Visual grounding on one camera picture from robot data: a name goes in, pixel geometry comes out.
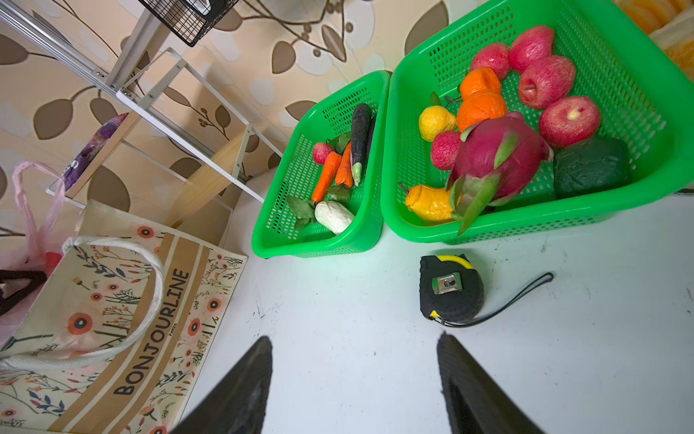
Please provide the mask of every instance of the tape measure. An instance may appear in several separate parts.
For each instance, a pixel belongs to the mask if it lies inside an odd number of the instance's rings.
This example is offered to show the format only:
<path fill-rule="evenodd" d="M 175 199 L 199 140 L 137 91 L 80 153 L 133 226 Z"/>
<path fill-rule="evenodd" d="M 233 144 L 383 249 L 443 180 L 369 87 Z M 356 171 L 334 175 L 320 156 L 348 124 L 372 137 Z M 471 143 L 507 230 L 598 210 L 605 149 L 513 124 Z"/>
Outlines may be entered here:
<path fill-rule="evenodd" d="M 424 318 L 449 327 L 470 327 L 501 313 L 511 304 L 554 280 L 547 272 L 523 288 L 501 309 L 475 318 L 484 304 L 482 277 L 465 255 L 423 256 L 419 263 L 419 305 Z"/>

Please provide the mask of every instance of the basket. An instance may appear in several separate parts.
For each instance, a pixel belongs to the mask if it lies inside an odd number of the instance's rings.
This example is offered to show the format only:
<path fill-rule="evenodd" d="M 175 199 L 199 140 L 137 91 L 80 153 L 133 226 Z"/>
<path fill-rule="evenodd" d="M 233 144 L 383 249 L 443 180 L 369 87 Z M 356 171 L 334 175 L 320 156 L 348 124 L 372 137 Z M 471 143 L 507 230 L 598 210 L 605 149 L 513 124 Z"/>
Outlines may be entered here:
<path fill-rule="evenodd" d="M 616 190 L 556 200 L 551 163 L 506 206 L 482 215 L 462 235 L 458 222 L 426 226 L 405 207 L 407 187 L 443 187 L 449 172 L 436 169 L 431 144 L 419 134 L 418 117 L 432 91 L 457 97 L 473 56 L 492 42 L 511 42 L 545 24 L 556 31 L 555 53 L 570 58 L 577 76 L 572 95 L 600 108 L 599 136 L 629 145 L 632 184 Z M 518 110 L 535 130 L 540 110 L 518 98 L 516 72 L 502 83 L 509 111 Z M 457 113 L 457 106 L 449 107 Z M 462 244 L 580 226 L 611 213 L 656 201 L 694 179 L 694 85 L 609 0 L 497 0 L 451 24 L 400 63 L 391 79 L 384 141 L 381 209 L 388 226 L 415 242 Z"/>
<path fill-rule="evenodd" d="M 340 255 L 369 250 L 381 236 L 380 210 L 383 135 L 390 75 L 386 71 L 367 74 L 316 104 L 294 129 L 291 140 L 263 203 L 253 230 L 253 251 L 261 258 L 294 255 L 301 258 Z M 313 146 L 352 129 L 352 112 L 359 103 L 370 105 L 377 114 L 366 176 L 352 189 L 347 209 L 354 221 L 340 235 L 321 224 L 297 231 L 296 217 L 287 205 L 287 195 L 311 199 L 323 166 L 313 161 Z"/>
<path fill-rule="evenodd" d="M 239 0 L 139 0 L 174 35 L 193 47 Z"/>

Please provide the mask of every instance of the orange fruit slice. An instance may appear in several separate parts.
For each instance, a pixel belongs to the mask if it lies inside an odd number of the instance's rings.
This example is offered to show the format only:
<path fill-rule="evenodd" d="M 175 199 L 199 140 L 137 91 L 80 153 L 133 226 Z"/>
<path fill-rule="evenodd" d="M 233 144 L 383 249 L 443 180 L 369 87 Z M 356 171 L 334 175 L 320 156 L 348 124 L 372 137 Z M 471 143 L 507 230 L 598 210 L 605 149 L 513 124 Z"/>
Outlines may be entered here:
<path fill-rule="evenodd" d="M 658 20 L 661 27 L 677 16 L 677 11 L 668 0 L 627 0 L 626 3 L 631 3 L 650 12 Z"/>
<path fill-rule="evenodd" d="M 678 14 L 689 6 L 692 6 L 692 0 L 667 0 L 667 2 L 672 5 Z"/>
<path fill-rule="evenodd" d="M 460 85 L 460 96 L 467 100 L 475 92 L 491 90 L 501 95 L 501 82 L 489 67 L 475 69 L 468 74 Z"/>
<path fill-rule="evenodd" d="M 458 109 L 458 130 L 462 132 L 472 124 L 485 119 L 497 119 L 508 112 L 501 94 L 493 90 L 480 90 L 463 101 Z"/>
<path fill-rule="evenodd" d="M 694 37 L 681 41 L 665 50 L 665 54 L 694 81 Z"/>
<path fill-rule="evenodd" d="M 646 35 L 662 27 L 658 19 L 654 17 L 652 13 L 640 6 L 632 3 L 624 3 L 620 5 L 620 7 Z"/>

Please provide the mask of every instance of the pink plastic bag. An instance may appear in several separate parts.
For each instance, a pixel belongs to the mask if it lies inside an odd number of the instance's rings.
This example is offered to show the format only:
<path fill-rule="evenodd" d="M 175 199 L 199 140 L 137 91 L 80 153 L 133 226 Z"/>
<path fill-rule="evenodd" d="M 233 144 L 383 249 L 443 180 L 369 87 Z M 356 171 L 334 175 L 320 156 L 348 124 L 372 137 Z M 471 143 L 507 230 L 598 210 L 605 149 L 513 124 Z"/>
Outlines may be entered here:
<path fill-rule="evenodd" d="M 58 180 L 58 190 L 56 191 L 53 205 L 41 229 L 37 228 L 34 214 L 29 209 L 26 200 L 26 192 L 24 191 L 22 182 L 22 172 L 29 167 L 34 167 Z M 12 173 L 12 182 L 15 185 L 15 203 L 22 213 L 26 224 L 26 247 L 19 251 L 11 252 L 6 257 L 0 258 L 0 269 L 13 271 L 41 271 L 46 273 L 47 276 L 50 276 L 62 258 L 62 255 L 59 253 L 60 245 L 65 241 L 65 238 L 67 238 L 64 237 L 60 240 L 49 239 L 51 231 L 58 220 L 58 214 L 60 214 L 62 204 L 65 202 L 65 184 L 60 175 L 52 168 L 40 162 L 28 160 L 22 161 L 15 167 L 15 171 Z M 8 282 L 3 288 L 3 295 L 8 297 L 14 292 L 22 289 L 23 286 L 24 282 L 21 281 Z M 43 285 L 29 294 L 25 299 L 21 300 L 12 310 L 0 316 L 0 344 L 3 344 L 14 335 L 42 288 Z"/>

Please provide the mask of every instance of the dragon fruit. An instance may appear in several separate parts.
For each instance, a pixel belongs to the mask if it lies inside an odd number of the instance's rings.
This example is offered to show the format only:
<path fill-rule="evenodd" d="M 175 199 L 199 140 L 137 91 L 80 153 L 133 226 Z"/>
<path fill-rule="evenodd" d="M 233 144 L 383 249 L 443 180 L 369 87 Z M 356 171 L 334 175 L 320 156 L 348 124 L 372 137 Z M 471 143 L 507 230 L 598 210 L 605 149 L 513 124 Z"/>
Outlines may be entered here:
<path fill-rule="evenodd" d="M 552 161 L 547 142 L 520 112 L 478 122 L 460 135 L 463 144 L 446 185 L 452 217 L 469 228 L 487 205 L 509 203 L 532 181 L 540 163 Z"/>

